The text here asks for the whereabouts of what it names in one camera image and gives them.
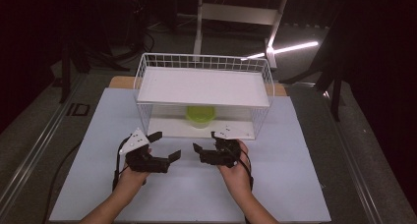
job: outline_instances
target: floor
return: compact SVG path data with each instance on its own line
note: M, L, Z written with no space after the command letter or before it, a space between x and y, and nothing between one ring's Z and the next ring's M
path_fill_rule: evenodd
M180 24L175 32L163 24L149 28L153 41L147 37L147 46L153 45L152 52L191 54L195 19L184 16ZM245 31L224 31L216 23L204 23L202 53L248 56L262 52L268 29L240 28ZM313 40L321 43L326 34L326 29L283 25L274 48ZM279 82L307 70L319 48L277 54L273 79ZM47 216L75 157L76 152L69 152L83 139L102 90L114 76L134 75L139 58L120 63L131 69L129 72L91 62L93 67L87 75L72 70L72 94L65 103L58 103L60 88L48 87L0 135L0 223L41 223ZM51 66L57 76L60 66L60 62ZM417 223L349 85L342 86L338 123L328 111L331 90L322 95L313 88L319 75L286 88L323 186L330 223ZM75 112L77 105L85 111Z

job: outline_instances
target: shelf top panel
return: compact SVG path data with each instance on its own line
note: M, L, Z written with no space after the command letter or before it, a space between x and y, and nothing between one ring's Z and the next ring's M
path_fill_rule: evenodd
M261 73L147 67L139 103L269 107Z

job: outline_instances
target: gray carpet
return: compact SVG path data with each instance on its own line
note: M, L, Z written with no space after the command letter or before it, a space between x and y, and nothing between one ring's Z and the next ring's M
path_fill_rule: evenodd
M155 43L153 52L192 53L195 32L193 23L172 33L150 30ZM322 41L325 29L282 27L275 41L276 47L297 44L300 41ZM262 52L265 28L250 33L222 33L206 28L202 52L215 55L245 56ZM279 81L306 70L319 47L279 54L276 56L278 69L273 73ZM136 69L139 59L124 62L123 65ZM0 135L0 189L4 191L18 166L25 159L42 131L56 111L68 112L72 103L89 105L86 116L64 116L56 131L46 143L42 156L31 171L26 184L12 202L2 223L40 223L47 202L48 189L60 161L75 146L89 126L89 121L103 89L118 73L102 66L94 66L89 75L80 76L79 86L67 103L59 105L60 89L49 87L39 98ZM313 83L318 75L310 76L305 82ZM331 223L417 223L396 180L394 179L372 130L351 95L348 85L342 89L340 105L341 123L335 123L328 113L328 101L309 85L289 86L289 95L294 103L307 145L318 177L324 186L323 192L331 216ZM354 169L349 156L355 158ZM54 184L51 205L57 198L71 167L75 153L61 169ZM358 168L360 182L357 182ZM361 188L365 182L372 195L378 213L369 214L364 206Z

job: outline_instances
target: person's right arm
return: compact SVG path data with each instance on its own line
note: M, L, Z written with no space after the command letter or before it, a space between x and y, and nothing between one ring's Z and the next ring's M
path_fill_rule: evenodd
M241 149L248 154L248 147L240 140L238 141ZM240 159L249 168L249 160L245 153L241 153ZM249 175L240 162L231 168L226 166L217 167L220 170L227 189L251 224L279 223L252 194Z

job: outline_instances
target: table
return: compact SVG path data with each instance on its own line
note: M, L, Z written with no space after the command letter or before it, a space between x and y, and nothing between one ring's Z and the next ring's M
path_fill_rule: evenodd
M131 80L115 78L110 86L128 86ZM78 221L111 193L117 147L141 124L139 120L132 90L104 91L51 213L51 221ZM213 148L212 139L162 138L151 145L154 156L166 157L181 149L182 157L171 164L167 174L151 174L116 221L244 222L217 169L200 162L192 142L205 149ZM330 221L288 96L275 97L258 138L245 143L253 165L254 195L279 221Z

